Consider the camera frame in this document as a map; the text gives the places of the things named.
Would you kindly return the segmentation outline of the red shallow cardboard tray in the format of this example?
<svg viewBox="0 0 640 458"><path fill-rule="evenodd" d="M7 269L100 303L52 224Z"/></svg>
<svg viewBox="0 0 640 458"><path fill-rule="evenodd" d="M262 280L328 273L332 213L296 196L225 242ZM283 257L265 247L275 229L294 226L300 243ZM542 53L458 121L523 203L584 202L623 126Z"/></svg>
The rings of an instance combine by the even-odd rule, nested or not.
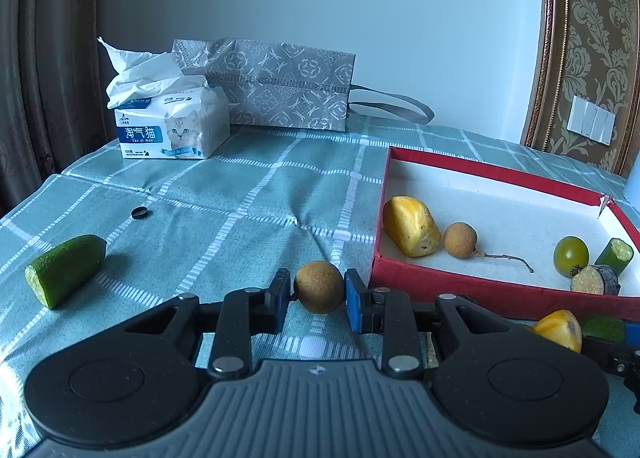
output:
<svg viewBox="0 0 640 458"><path fill-rule="evenodd" d="M474 297L500 315L537 320L566 308L578 317L605 314L639 318L639 262L620 276L616 296L578 293L554 268L556 244L566 236L585 241L597 257L608 241L639 245L632 210L602 192L552 181L482 162L390 148L381 200L421 200L439 229L454 222L471 225L483 256L455 259L443 249L405 256L379 229L369 283L431 301L442 293Z"/></svg>

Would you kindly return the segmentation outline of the grey patterned gift bag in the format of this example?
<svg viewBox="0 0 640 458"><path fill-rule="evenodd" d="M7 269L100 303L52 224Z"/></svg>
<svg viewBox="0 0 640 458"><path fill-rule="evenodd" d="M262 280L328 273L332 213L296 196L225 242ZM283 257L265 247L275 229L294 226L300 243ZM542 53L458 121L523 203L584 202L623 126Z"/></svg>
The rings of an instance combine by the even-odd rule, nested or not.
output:
<svg viewBox="0 0 640 458"><path fill-rule="evenodd" d="M290 43L175 40L185 74L224 90L234 125L344 132L356 56Z"/></svg>

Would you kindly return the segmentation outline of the round-cut sugarcane chunk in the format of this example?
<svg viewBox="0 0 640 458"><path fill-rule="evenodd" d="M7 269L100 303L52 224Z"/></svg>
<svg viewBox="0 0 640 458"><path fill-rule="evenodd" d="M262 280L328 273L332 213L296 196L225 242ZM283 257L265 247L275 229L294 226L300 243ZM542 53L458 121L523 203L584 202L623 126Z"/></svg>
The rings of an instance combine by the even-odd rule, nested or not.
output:
<svg viewBox="0 0 640 458"><path fill-rule="evenodd" d="M594 295L620 294L620 282L614 269L608 265L589 265L572 277L570 290Z"/></svg>

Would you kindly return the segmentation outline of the brown patterned curtain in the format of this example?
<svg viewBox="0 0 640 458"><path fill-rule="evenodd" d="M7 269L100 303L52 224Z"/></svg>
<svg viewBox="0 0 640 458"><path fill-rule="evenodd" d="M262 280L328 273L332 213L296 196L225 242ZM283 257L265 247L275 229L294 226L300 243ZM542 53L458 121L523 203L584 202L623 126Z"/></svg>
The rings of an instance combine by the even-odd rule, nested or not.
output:
<svg viewBox="0 0 640 458"><path fill-rule="evenodd" d="M1 0L1 210L107 143L96 0Z"/></svg>

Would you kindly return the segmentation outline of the dark green cucumber piece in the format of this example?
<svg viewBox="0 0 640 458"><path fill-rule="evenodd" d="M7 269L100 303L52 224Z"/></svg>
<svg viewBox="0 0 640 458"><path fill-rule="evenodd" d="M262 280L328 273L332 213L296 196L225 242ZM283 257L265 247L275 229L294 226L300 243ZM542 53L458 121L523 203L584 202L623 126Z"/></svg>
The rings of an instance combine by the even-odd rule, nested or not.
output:
<svg viewBox="0 0 640 458"><path fill-rule="evenodd" d="M626 329L623 320L608 315L597 315L582 319L582 335L613 342L624 342Z"/></svg>

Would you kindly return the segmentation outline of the brown longan fruit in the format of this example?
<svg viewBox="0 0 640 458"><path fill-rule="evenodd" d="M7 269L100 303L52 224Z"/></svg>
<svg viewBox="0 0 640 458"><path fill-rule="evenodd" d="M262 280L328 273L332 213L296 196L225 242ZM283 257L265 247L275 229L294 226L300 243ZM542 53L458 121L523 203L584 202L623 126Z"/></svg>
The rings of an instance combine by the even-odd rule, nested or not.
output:
<svg viewBox="0 0 640 458"><path fill-rule="evenodd" d="M345 296L343 276L331 263L312 261L295 275L294 290L300 303L312 314L330 314Z"/></svg>

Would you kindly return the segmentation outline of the yellow peeled fruit piece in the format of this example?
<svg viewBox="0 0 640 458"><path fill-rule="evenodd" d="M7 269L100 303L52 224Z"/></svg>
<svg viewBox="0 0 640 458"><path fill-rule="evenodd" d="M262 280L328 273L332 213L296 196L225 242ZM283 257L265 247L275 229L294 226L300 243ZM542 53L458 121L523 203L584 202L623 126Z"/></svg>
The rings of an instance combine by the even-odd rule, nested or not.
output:
<svg viewBox="0 0 640 458"><path fill-rule="evenodd" d="M532 330L575 353L582 352L582 326L568 309L560 309L538 320Z"/></svg>

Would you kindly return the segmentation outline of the yellow jackfruit piece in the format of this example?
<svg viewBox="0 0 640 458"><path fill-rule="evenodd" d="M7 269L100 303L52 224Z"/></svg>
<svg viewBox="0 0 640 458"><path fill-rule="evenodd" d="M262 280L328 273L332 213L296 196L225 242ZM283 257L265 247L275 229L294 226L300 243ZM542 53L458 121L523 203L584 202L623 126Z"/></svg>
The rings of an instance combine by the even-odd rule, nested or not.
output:
<svg viewBox="0 0 640 458"><path fill-rule="evenodd" d="M394 196L384 204L383 226L387 236L409 257L433 254L442 239L428 207L409 196Z"/></svg>

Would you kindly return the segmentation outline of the cut cucumber cylinder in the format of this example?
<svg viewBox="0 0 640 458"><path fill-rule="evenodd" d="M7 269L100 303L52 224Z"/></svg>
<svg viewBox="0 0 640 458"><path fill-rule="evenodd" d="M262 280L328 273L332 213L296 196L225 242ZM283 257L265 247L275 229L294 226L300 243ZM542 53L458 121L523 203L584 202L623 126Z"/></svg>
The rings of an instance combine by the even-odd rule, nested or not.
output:
<svg viewBox="0 0 640 458"><path fill-rule="evenodd" d="M597 257L596 265L608 266L620 277L633 257L634 248L630 244L623 239L612 238Z"/></svg>

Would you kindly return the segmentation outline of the small black cap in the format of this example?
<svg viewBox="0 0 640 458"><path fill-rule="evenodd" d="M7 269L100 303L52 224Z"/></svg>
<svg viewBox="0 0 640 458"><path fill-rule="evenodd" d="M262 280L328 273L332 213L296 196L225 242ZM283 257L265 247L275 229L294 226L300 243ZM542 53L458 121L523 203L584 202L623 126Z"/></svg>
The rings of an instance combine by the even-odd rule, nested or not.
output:
<svg viewBox="0 0 640 458"><path fill-rule="evenodd" d="M130 215L133 219L142 219L147 217L149 214L149 210L146 207L135 207Z"/></svg>

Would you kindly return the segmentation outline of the tissue pack with cat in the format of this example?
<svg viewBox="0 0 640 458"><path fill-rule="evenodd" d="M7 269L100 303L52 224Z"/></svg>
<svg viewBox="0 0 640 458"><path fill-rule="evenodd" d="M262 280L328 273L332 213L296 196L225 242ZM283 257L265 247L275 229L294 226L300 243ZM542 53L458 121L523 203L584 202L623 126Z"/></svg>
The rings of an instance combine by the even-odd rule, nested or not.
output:
<svg viewBox="0 0 640 458"><path fill-rule="evenodd" d="M125 159L207 159L229 138L226 94L203 75L185 74L174 52L98 42L116 71L106 88L107 108Z"/></svg>

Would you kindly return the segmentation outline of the white wall switch panel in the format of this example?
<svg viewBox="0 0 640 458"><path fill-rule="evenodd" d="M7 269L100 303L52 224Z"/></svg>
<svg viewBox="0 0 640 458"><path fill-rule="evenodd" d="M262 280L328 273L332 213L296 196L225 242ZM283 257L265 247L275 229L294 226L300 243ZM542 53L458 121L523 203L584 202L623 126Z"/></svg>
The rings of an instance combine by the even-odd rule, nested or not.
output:
<svg viewBox="0 0 640 458"><path fill-rule="evenodd" d="M582 97L574 96L567 129L596 143L609 146L612 141L615 114Z"/></svg>

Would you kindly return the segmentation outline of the checked teal tablecloth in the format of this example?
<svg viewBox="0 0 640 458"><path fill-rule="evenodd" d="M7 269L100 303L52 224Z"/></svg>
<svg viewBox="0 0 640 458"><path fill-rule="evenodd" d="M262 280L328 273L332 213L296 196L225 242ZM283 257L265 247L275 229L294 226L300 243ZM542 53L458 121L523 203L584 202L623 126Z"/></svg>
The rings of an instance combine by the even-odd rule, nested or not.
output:
<svg viewBox="0 0 640 458"><path fill-rule="evenodd" d="M509 167L620 197L620 176L446 126L351 117L342 133L238 127L209 159L129 160L107 144L49 177L1 218L1 452L38 443L24 405L29 371L180 292L215 302L242 283L315 259L370 273L384 165L393 146ZM135 207L147 217L133 219ZM56 311L24 270L94 233L107 256Z"/></svg>

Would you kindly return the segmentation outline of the brown longan with stem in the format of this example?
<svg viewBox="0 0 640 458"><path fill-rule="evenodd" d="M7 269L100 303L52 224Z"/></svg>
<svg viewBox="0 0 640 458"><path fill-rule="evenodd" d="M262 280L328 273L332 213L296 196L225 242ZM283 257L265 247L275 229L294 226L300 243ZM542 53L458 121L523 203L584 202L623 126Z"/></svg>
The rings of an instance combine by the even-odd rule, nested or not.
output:
<svg viewBox="0 0 640 458"><path fill-rule="evenodd" d="M535 273L535 270L529 265L526 259L516 255L490 254L480 251L480 249L477 248L477 241L478 236L476 230L464 222L450 224L442 236L442 246L445 251L456 259L472 259L472 257L480 257L481 259L507 259L508 261L517 261L523 264L530 274Z"/></svg>

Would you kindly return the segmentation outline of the green cucumber end piece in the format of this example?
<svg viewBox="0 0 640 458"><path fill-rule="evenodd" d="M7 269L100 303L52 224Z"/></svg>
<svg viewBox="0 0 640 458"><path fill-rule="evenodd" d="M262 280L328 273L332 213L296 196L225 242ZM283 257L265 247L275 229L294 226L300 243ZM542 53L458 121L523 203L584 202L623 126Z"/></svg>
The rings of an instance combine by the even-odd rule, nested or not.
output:
<svg viewBox="0 0 640 458"><path fill-rule="evenodd" d="M67 240L33 259L25 279L38 301L47 309L60 306L100 270L107 243L96 235Z"/></svg>

